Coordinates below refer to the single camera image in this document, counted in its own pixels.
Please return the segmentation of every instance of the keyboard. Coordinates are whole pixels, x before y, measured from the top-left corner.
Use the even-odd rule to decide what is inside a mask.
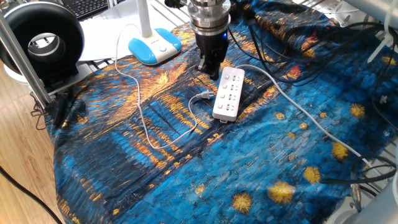
[[[107,0],[62,0],[62,2],[79,21],[95,16],[108,9]]]

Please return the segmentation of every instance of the metal frame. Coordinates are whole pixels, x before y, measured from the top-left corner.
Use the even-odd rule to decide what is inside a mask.
[[[39,101],[42,108],[51,102],[49,94],[44,88],[43,83],[40,81],[32,64],[26,57],[21,45],[19,45],[14,33],[8,25],[4,16],[0,13],[0,40],[6,48],[8,54],[11,56],[19,71],[26,78],[29,86],[31,87],[36,99]]]

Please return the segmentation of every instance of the plug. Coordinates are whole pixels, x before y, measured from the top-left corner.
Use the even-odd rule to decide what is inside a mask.
[[[203,98],[203,99],[210,99],[213,96],[214,96],[214,93],[210,92],[208,90],[206,90],[200,94],[197,94],[197,98]]]

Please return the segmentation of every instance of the power outlet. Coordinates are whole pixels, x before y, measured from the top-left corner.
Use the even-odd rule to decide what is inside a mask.
[[[244,80],[244,70],[225,67],[220,78],[213,117],[221,123],[236,121]]]

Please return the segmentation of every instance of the blue fabric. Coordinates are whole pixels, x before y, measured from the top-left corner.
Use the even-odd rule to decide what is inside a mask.
[[[289,1],[251,1],[263,40],[294,55],[331,30],[334,20]],[[255,48],[243,22],[231,26],[242,48]],[[325,55],[359,31],[322,43],[306,54]],[[193,126],[189,99],[217,92],[219,82],[195,70],[199,49],[188,25],[176,28],[182,50],[159,66],[134,57],[120,69],[141,87],[144,116],[155,146]],[[368,65],[379,44],[371,33],[331,58],[320,76],[305,86],[281,83],[323,127],[361,154],[379,153],[394,132],[373,110],[371,93],[386,66],[385,48]],[[266,49],[266,59],[281,60]],[[397,72],[396,60],[387,69]],[[230,44],[222,67],[261,64]],[[273,66],[286,80],[311,75],[319,62]],[[393,123],[398,78],[376,93],[377,105]],[[46,108],[47,131],[55,146],[57,202],[67,223],[320,223],[349,192],[347,185],[319,184],[319,177],[349,179],[355,155],[325,135],[270,84],[246,70],[238,119],[221,124],[211,116],[213,100],[195,100],[197,129],[174,146],[153,150],[137,109],[133,79],[108,66],[77,83]]]

